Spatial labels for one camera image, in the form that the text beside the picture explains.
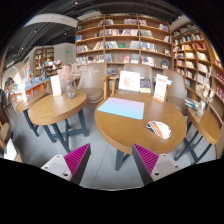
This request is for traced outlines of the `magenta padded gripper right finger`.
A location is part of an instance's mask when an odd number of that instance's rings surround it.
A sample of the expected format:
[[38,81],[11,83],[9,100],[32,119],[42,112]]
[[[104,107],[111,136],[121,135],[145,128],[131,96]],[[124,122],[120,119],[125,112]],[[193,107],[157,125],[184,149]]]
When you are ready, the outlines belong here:
[[182,169],[168,154],[158,155],[135,143],[132,144],[132,155],[144,185]]

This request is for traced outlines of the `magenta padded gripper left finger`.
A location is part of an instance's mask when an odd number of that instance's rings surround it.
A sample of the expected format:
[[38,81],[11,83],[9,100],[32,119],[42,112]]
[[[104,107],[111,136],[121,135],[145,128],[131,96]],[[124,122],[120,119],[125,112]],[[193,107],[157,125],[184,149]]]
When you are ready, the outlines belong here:
[[90,154],[90,144],[85,144],[65,156],[55,155],[42,166],[42,169],[79,185]]

